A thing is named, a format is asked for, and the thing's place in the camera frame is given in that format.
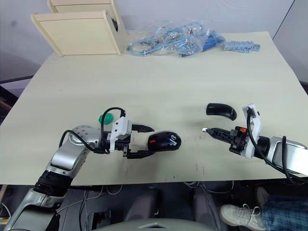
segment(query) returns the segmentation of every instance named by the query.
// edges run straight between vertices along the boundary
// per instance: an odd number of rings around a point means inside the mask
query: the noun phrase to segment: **plastic bag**
[[[131,33],[128,40],[132,42],[128,43],[128,53],[135,56],[200,53],[209,34],[203,21],[184,24],[169,21],[160,26],[149,26],[143,31]]]

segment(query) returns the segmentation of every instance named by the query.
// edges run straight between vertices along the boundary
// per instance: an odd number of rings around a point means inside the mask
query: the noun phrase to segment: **white sneaker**
[[[269,200],[269,193],[263,187],[257,187],[256,189],[256,201],[261,208]]]
[[[234,205],[223,205],[219,214],[222,221],[230,226],[241,225],[253,231],[265,231],[259,207],[249,209],[247,204],[244,204],[242,208]]]

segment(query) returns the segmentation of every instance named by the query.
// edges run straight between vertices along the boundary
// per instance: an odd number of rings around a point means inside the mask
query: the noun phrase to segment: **light wooden tabletop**
[[[286,135],[308,145],[308,96],[269,34],[225,38],[252,40],[261,51],[216,48],[186,58],[51,55],[1,125],[0,184],[34,184],[63,131],[83,124],[99,128],[99,115],[113,106],[124,108],[135,123],[177,132],[182,146],[139,160],[127,160],[120,152],[90,153],[74,185],[284,177],[262,160],[231,153],[228,144],[201,132],[203,127],[245,127],[242,107],[255,103],[261,135]],[[208,103],[231,105],[237,119],[205,115]],[[133,146],[147,138],[134,136]]]

